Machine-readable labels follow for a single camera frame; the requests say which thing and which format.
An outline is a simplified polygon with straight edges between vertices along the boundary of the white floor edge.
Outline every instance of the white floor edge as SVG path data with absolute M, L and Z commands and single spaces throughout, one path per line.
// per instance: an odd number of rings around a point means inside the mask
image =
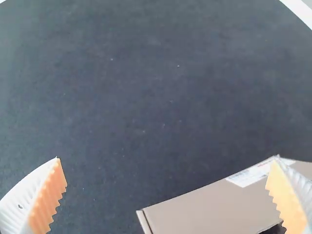
M 312 30 L 312 9 L 302 0 L 280 0 Z

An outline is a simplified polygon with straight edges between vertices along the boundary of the dark gray carpet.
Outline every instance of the dark gray carpet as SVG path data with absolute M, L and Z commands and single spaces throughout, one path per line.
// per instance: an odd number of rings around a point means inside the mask
M 52 233 L 139 234 L 136 209 L 312 161 L 311 38 L 277 0 L 4 2 L 0 195 L 59 156 Z

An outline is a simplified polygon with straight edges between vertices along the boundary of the box lid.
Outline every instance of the box lid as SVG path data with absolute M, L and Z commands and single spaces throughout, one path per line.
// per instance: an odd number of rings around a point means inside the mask
M 258 234 L 278 224 L 279 212 L 265 190 L 272 160 L 137 211 L 145 234 Z M 312 163 L 283 160 L 312 178 Z

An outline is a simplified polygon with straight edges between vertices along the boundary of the beige box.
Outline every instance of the beige box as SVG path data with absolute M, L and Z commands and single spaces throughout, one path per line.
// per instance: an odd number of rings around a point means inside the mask
M 280 223 L 265 190 L 272 160 L 137 211 L 145 234 L 259 234 Z M 312 179 L 312 163 L 282 160 Z

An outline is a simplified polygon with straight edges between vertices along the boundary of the white label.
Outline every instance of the white label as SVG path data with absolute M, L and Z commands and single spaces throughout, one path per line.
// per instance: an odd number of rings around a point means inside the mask
M 294 160 L 286 158 L 280 159 L 288 166 L 296 162 Z M 271 163 L 273 162 L 273 160 L 274 157 L 270 157 L 263 162 L 260 162 L 225 179 L 233 184 L 236 184 L 239 187 L 245 188 L 248 185 L 256 183 L 263 178 L 266 178 L 269 174 Z

